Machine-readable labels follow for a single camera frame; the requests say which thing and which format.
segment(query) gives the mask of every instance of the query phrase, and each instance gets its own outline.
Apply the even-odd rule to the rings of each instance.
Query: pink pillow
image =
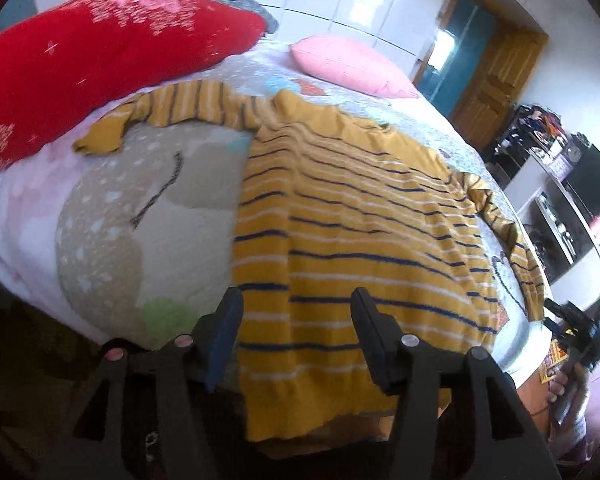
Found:
[[[291,55],[307,73],[376,97],[419,97],[409,78],[394,63],[359,41],[318,34],[291,46]]]

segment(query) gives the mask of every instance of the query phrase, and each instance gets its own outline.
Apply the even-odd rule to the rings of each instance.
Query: wooden door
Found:
[[[545,34],[503,23],[451,112],[449,121],[467,143],[484,149],[502,127],[547,40]]]

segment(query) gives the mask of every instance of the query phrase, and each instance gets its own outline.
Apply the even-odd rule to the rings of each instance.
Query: pillow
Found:
[[[249,50],[259,15],[211,0],[70,0],[0,34],[0,170],[93,109]]]
[[[318,34],[291,46],[291,55],[308,75],[376,97],[419,97],[406,74],[359,41]]]

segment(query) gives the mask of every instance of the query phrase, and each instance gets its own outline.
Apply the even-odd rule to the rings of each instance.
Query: television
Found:
[[[591,146],[583,150],[582,157],[564,180],[565,187],[573,191],[580,212],[590,222],[600,214],[600,150]]]

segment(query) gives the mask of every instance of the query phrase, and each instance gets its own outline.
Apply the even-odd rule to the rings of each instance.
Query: screw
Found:
[[[105,359],[108,361],[120,361],[125,356],[125,351],[122,348],[112,348],[106,354]]]
[[[193,338],[189,334],[182,334],[173,340],[173,344],[178,348],[185,348],[193,344]]]
[[[480,359],[480,361],[483,361],[484,359],[489,357],[489,352],[487,352],[481,346],[474,346],[473,348],[471,348],[471,355],[474,356],[476,359]]]
[[[413,334],[405,334],[402,336],[402,338],[400,339],[401,343],[405,346],[408,347],[414,347],[414,346],[418,346],[420,344],[420,340],[418,339],[418,336],[413,335]]]

